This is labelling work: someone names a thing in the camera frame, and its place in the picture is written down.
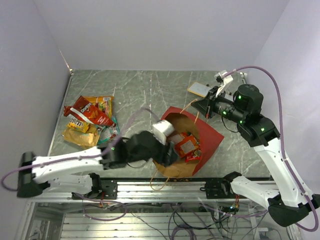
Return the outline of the red paper bag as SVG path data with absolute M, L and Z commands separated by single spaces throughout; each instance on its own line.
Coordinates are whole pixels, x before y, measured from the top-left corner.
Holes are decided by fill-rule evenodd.
M 161 119 L 167 120 L 174 127 L 174 132 L 168 137 L 168 140 L 176 134 L 190 132 L 197 138 L 199 149 L 201 149 L 202 152 L 201 160 L 199 162 L 186 163 L 185 157 L 183 157 L 171 166 L 164 167 L 153 161 L 156 167 L 155 173 L 160 173 L 166 177 L 166 182 L 194 176 L 214 155 L 224 139 L 223 135 L 217 132 L 209 124 L 199 119 L 198 115 L 195 116 L 185 109 L 171 106 L 166 110 Z

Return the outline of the yellow candy packet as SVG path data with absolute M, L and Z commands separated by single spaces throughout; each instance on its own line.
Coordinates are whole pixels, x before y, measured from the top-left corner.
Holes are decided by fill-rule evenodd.
M 81 133 L 86 133 L 90 127 L 90 124 L 85 121 L 80 121 L 76 118 L 71 118 L 66 127 Z

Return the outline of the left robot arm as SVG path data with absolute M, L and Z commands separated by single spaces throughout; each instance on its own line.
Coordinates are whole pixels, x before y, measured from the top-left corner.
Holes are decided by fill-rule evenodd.
M 168 167 L 180 157 L 172 141 L 161 142 L 149 131 L 64 155 L 37 156 L 28 151 L 19 163 L 16 195 L 26 199 L 44 192 L 71 192 L 96 199 L 103 191 L 99 172 L 150 159 Z

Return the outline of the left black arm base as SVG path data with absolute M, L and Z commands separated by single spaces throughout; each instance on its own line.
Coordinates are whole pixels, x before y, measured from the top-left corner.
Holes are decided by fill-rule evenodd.
M 95 179 L 92 187 L 83 197 L 90 200 L 116 200 L 118 195 L 118 184 L 114 180 Z

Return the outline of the red yellow snack packet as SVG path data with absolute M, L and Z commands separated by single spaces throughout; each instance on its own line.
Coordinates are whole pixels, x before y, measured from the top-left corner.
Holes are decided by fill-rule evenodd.
M 110 119 L 112 118 L 112 101 L 110 99 L 100 101 L 96 104 L 99 110 L 104 112 Z

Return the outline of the teal snack packet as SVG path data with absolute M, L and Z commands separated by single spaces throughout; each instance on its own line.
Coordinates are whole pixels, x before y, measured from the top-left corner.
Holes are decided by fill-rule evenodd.
M 116 117 L 112 116 L 111 119 L 116 123 L 116 126 L 105 127 L 100 133 L 97 145 L 100 145 L 112 140 L 114 137 L 116 137 L 120 133 L 120 129 L 119 129 Z

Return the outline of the orange kettle chips bag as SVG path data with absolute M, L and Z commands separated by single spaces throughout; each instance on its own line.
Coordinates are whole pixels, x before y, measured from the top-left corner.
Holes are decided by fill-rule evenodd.
M 99 110 L 104 112 L 110 119 L 113 116 L 113 99 L 112 95 L 107 96 L 84 96 L 90 103 L 94 104 Z

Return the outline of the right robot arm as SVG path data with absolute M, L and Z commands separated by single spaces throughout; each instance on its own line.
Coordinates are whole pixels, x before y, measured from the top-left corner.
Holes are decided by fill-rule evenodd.
M 191 103 L 206 119 L 219 115 L 236 123 L 237 131 L 249 146 L 260 156 L 268 168 L 277 189 L 251 181 L 238 172 L 227 174 L 220 186 L 221 194 L 231 198 L 235 194 L 246 197 L 268 210 L 271 218 L 280 226 L 288 227 L 304 219 L 320 206 L 319 194 L 314 194 L 292 166 L 289 158 L 283 157 L 281 135 L 275 124 L 261 114 L 263 95 L 252 84 L 242 84 L 233 95 L 233 100 L 217 95 L 213 87 L 201 100 Z

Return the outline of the gold brown snack packet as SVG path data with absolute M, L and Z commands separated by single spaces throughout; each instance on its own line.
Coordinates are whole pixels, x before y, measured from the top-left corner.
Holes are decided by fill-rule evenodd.
M 67 127 L 62 133 L 63 139 L 82 148 L 91 148 L 97 145 L 101 130 L 94 124 L 90 124 L 86 132 L 80 132 Z

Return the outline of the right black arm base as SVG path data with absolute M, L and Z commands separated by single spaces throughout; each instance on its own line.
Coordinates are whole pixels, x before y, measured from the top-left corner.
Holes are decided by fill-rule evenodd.
M 226 199 L 232 196 L 230 183 L 225 179 L 207 181 L 199 190 L 205 193 L 207 199 Z

